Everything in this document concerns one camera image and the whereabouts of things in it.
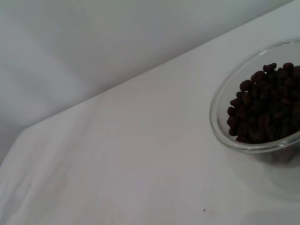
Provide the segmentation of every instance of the pile of coffee beans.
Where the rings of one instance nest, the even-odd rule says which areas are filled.
[[[230,102],[229,134],[243,143],[258,144],[287,137],[300,130],[300,66],[264,65]]]

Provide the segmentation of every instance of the clear glass bowl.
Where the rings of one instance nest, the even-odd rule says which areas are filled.
[[[291,38],[269,45],[243,61],[222,82],[210,105],[210,124],[217,139],[230,149],[245,154],[255,154],[268,162],[291,161],[300,149],[300,132],[286,138],[264,144],[244,144],[228,134],[227,108],[230,101],[236,98],[240,83],[250,79],[263,65],[277,63],[282,67],[286,62],[300,65],[300,38]]]

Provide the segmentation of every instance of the white backdrop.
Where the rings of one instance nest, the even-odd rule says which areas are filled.
[[[0,160],[25,127],[289,1],[1,1]]]

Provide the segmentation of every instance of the table surface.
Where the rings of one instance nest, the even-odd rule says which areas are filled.
[[[209,123],[212,95],[235,66],[300,36],[299,8],[293,1],[23,131],[0,167],[0,224],[299,224],[300,185],[285,185],[299,169],[227,150]]]

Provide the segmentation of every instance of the white table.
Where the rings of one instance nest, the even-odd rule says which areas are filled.
[[[218,143],[209,106],[241,60],[300,36],[299,9],[296,0],[23,131],[0,167],[0,224],[298,225],[299,196],[269,190],[262,164]]]

